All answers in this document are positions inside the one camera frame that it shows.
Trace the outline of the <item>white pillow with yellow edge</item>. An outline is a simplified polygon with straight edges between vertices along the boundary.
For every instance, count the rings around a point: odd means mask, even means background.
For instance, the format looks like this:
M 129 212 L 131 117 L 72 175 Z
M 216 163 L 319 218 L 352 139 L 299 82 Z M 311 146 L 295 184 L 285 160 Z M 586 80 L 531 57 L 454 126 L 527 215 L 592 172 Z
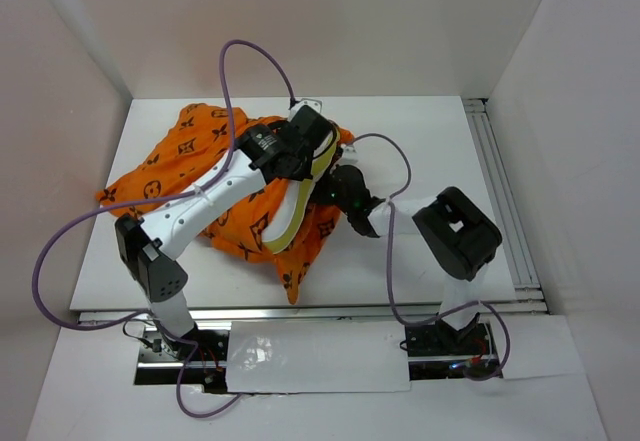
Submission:
M 261 241 L 272 254 L 284 251 L 294 241 L 304 220 L 315 185 L 333 164 L 340 134 L 334 123 L 331 124 L 331 128 L 331 134 L 325 138 L 312 156 L 311 178 L 288 182 L 275 215 L 262 231 Z

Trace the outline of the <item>orange patterned pillowcase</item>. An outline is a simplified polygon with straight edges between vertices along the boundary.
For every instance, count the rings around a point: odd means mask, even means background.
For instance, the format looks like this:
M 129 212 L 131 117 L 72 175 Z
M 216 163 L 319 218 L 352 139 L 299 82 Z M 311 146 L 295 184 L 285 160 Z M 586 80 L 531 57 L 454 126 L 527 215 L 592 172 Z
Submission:
M 230 128 L 226 109 L 193 103 L 180 111 L 174 127 L 134 170 L 95 194 L 102 206 L 139 199 L 147 205 L 124 206 L 112 211 L 119 217 L 139 218 L 160 205 L 158 197 L 186 190 L 206 170 L 221 160 L 229 147 Z M 288 302 L 298 300 L 300 285 L 326 239 L 336 228 L 341 211 L 336 206 L 307 204 L 301 226 L 284 251 L 274 254 L 261 236 L 284 200 L 288 182 L 275 180 L 263 190 L 243 199 L 200 232 L 211 247 L 247 263 L 271 264 L 285 289 Z

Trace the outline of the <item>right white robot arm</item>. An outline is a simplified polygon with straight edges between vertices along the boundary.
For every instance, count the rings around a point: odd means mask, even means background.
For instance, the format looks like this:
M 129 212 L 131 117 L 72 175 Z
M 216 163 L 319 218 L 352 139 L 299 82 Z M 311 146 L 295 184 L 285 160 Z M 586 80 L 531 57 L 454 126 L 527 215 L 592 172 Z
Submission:
M 497 225 L 469 197 L 451 186 L 422 199 L 380 198 L 371 194 L 357 167 L 340 165 L 321 178 L 312 200 L 339 208 L 359 235 L 387 240 L 386 290 L 396 320 L 411 329 L 432 325 L 438 345 L 448 353 L 469 344 L 479 320 L 486 267 L 502 244 Z M 429 320 L 411 322 L 396 305 L 393 249 L 400 234 L 420 236 L 444 273 L 444 297 Z

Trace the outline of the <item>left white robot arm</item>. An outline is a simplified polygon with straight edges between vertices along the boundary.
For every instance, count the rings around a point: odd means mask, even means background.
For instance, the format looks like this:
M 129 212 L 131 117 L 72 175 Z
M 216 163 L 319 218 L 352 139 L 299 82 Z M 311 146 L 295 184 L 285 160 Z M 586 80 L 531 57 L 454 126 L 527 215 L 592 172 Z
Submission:
M 172 358 L 189 358 L 199 339 L 183 294 L 188 275 L 178 257 L 207 226 L 276 179 L 288 180 L 286 195 L 275 216 L 251 231 L 270 252 L 283 251 L 295 239 L 338 141 L 334 123 L 308 105 L 295 107 L 279 127 L 253 125 L 233 139 L 190 190 L 163 198 L 140 219 L 122 215 L 116 220 L 120 258 L 144 292 L 161 346 Z

